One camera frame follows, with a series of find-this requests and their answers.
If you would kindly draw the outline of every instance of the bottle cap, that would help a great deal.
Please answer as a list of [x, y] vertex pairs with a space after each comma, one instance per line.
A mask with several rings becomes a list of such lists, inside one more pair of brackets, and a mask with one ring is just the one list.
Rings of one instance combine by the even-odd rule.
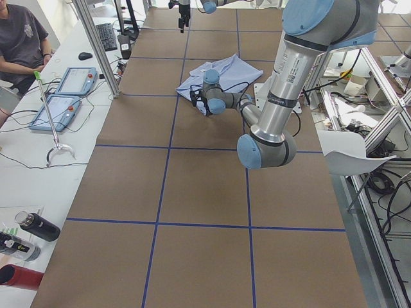
[[0, 247], [5, 247], [4, 242], [10, 239], [10, 235], [4, 232], [0, 232]]
[[33, 222], [33, 215], [28, 214], [26, 211], [22, 210], [14, 217], [14, 221], [20, 226], [26, 227], [30, 225], [31, 222]]

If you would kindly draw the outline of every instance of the bottle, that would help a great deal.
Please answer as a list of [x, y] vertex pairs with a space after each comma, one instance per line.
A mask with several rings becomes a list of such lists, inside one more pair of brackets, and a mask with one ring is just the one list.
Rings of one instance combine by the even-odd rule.
[[32, 261], [39, 256], [40, 248], [20, 237], [0, 232], [0, 253]]
[[56, 225], [36, 213], [22, 211], [15, 216], [14, 220], [24, 231], [34, 234], [47, 242], [54, 241], [60, 235], [60, 229]]

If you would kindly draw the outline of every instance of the white desk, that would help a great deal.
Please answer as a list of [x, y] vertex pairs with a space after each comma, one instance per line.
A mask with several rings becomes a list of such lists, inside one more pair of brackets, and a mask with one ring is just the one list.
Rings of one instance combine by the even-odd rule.
[[[114, 19], [95, 19], [96, 24], [112, 22]], [[79, 61], [78, 54], [82, 51], [92, 51], [91, 45], [79, 22], [52, 57], [50, 63], [41, 72], [42, 81], [50, 82], [56, 77], [62, 77], [67, 67], [72, 66], [94, 66], [99, 74], [101, 69], [94, 56], [85, 61]], [[119, 49], [107, 52], [109, 62], [121, 57]], [[89, 96], [89, 100], [95, 105], [90, 118], [78, 132], [64, 130], [58, 133], [60, 142], [73, 147], [76, 159], [68, 152], [61, 152], [52, 158], [51, 164], [72, 164], [75, 162], [87, 163], [96, 143], [96, 138], [103, 126], [107, 112], [112, 101], [112, 95], [106, 83]], [[17, 105], [14, 111], [38, 110], [42, 106], [39, 90], [29, 92]], [[92, 106], [86, 99], [76, 117], [69, 125], [76, 130], [87, 118]], [[34, 113], [21, 113], [15, 116], [20, 122], [29, 123]], [[46, 166], [47, 152], [53, 147], [53, 135], [50, 133], [39, 133], [24, 128], [15, 132], [4, 132], [20, 128], [13, 119], [9, 119], [1, 128], [0, 146], [1, 153], [24, 162], [29, 166]], [[0, 207], [17, 206], [41, 206], [42, 216], [62, 227], [67, 213], [80, 185], [86, 165], [53, 167], [49, 169], [28, 169], [16, 162], [0, 157], [1, 185]], [[47, 268], [55, 242], [49, 243], [37, 237], [32, 237], [33, 243], [38, 245], [42, 253], [35, 261], [25, 262], [24, 266], [33, 270], [44, 272]], [[14, 287], [0, 286], [1, 307], [25, 308], [31, 305], [35, 291], [27, 291]]]

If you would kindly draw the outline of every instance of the black water bottle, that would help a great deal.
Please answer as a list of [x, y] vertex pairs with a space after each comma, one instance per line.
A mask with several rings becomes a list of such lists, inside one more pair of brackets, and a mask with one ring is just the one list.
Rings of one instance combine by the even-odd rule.
[[52, 242], [60, 235], [60, 229], [36, 213], [22, 211], [15, 216], [15, 222], [20, 227], [47, 242]]

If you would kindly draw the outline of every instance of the keyboard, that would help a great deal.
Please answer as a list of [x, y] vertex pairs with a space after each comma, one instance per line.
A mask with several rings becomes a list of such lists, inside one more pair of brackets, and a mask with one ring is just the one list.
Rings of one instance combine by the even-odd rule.
[[96, 29], [105, 51], [117, 49], [116, 36], [110, 23], [97, 24]]

